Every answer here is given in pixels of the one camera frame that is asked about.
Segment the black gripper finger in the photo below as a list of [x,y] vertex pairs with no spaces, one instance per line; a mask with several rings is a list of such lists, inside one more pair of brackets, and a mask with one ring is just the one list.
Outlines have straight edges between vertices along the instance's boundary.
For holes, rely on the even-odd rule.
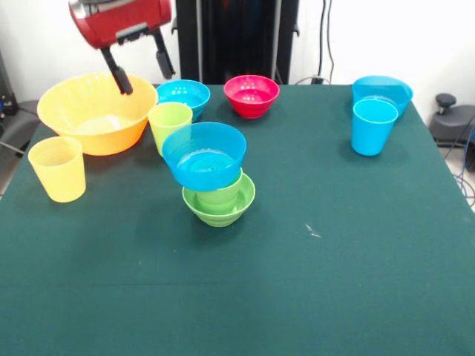
[[119,88],[121,94],[131,95],[133,88],[125,71],[115,62],[110,48],[105,47],[101,49],[102,56]]
[[165,79],[171,79],[175,74],[175,71],[166,49],[161,30],[154,30],[152,34],[157,46],[156,59],[162,75]]

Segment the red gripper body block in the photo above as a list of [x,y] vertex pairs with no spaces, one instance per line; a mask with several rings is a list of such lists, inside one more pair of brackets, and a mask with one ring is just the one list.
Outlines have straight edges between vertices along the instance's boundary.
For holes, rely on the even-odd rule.
[[171,2],[69,1],[74,24],[95,49],[132,42],[151,35],[171,21]]

